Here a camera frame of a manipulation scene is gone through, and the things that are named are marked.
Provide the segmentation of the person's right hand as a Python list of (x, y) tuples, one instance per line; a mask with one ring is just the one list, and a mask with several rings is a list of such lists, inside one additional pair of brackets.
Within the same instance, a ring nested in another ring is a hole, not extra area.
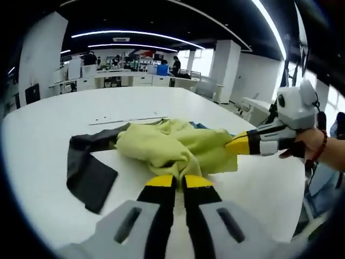
[[(311, 128), (304, 132), (299, 133), (294, 139), (294, 142), (295, 143), (303, 142), (305, 146), (304, 149), (302, 148), (302, 150), (304, 150), (303, 158), (305, 160), (312, 160), (319, 153), (319, 149), (322, 147), (324, 137), (325, 135), (323, 131), (317, 128)], [(317, 159), (315, 159), (315, 161), (319, 160), (322, 162), (327, 162), (328, 157), (325, 151), (326, 151), (326, 147), (324, 148), (323, 152), (319, 154)], [(281, 153), (279, 155), (279, 158), (285, 159), (290, 156), (297, 157), (295, 154), (293, 154), (293, 151), (291, 148)]]

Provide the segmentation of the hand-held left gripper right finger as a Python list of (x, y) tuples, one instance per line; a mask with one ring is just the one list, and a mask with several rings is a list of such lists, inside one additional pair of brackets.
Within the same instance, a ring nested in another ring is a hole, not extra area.
[(183, 193), (195, 258), (292, 258), (288, 243), (275, 241), (252, 215), (222, 200), (209, 180), (185, 175)]

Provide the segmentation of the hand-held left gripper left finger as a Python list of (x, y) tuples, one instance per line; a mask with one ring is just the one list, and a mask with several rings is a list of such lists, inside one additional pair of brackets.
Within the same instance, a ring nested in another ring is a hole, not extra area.
[(150, 179), (136, 200), (103, 217), (93, 235), (58, 249), (59, 258), (165, 258), (175, 192), (174, 176)]

